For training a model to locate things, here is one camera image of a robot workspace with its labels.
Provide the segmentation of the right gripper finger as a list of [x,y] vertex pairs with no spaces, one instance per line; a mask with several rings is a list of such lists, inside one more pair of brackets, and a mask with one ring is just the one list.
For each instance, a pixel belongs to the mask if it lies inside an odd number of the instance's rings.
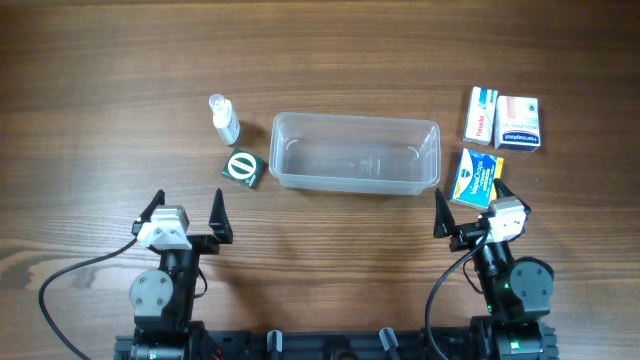
[[455,232],[456,223],[447,201],[439,188],[435,190],[435,204],[436,211],[433,236],[435,238],[449,237]]
[[524,202],[523,200],[521,200],[518,196],[516,196],[506,185],[505,183],[500,179],[500,178],[495,178],[494,179],[494,188],[496,191],[496,198],[497,199],[506,199],[506,198],[510,198],[510,197],[514,197],[517,200],[520,201],[520,203],[523,205],[524,207],[524,212],[526,214],[530,214],[531,213],[531,207]]

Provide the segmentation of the blue VapoDrops box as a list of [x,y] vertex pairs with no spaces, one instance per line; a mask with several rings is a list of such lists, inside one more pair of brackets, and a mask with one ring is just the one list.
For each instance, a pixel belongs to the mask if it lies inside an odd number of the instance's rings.
[[449,200],[487,210],[497,198],[494,180],[502,175],[504,159],[468,148],[461,151]]

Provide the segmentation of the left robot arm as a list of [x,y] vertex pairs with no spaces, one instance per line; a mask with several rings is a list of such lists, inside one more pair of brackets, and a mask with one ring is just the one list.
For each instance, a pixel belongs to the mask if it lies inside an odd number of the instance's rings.
[[134,360],[222,359],[221,348],[201,321],[192,319],[203,255],[217,255],[233,242],[221,190],[214,195],[209,234],[189,235],[189,219],[181,205],[167,205],[159,190],[132,225],[141,245],[160,256],[159,266],[131,284],[135,330],[129,357]]

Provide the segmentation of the white Panadol box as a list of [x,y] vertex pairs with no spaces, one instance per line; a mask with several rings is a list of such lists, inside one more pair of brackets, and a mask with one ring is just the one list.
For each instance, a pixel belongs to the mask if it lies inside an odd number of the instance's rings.
[[463,140],[487,146],[491,143],[498,91],[473,87],[469,98]]

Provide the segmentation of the white dropper bottle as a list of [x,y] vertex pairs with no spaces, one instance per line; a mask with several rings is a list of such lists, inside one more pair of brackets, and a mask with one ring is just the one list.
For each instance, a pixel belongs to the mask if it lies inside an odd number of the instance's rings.
[[209,98],[212,111],[212,122],[226,145],[233,145],[240,135],[240,122],[231,101],[221,94]]

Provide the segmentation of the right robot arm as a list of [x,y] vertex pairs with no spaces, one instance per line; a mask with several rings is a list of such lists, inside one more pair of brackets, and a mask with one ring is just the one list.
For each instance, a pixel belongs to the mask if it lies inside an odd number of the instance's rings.
[[531,207],[502,180],[494,181],[497,198],[472,223],[458,224],[441,191],[435,192],[433,236],[448,238],[451,252],[464,255],[438,278],[425,305],[426,350],[438,359],[454,352],[439,346],[431,326],[435,297],[457,269],[474,263],[480,285],[474,290],[484,297],[487,316],[475,316],[462,339],[464,359],[554,359],[558,356],[554,330],[541,319],[551,312],[554,270],[535,257],[512,256],[509,244],[525,233]]

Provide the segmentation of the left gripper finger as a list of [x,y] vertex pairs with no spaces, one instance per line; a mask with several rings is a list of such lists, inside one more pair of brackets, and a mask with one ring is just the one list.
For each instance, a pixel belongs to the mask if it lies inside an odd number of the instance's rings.
[[233,243],[233,230],[226,213],[221,189],[217,189],[215,192],[208,224],[213,232],[213,236],[219,243]]
[[148,222],[151,219],[151,215],[158,206],[165,204],[165,192],[159,189],[154,195],[149,205],[142,211],[142,213],[136,219],[137,222]]

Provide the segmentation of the white Hansaplast plaster box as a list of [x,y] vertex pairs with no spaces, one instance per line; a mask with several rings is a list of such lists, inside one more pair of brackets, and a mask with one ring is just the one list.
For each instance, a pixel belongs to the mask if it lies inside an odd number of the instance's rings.
[[541,145],[537,98],[500,95],[494,123],[496,149],[533,152]]

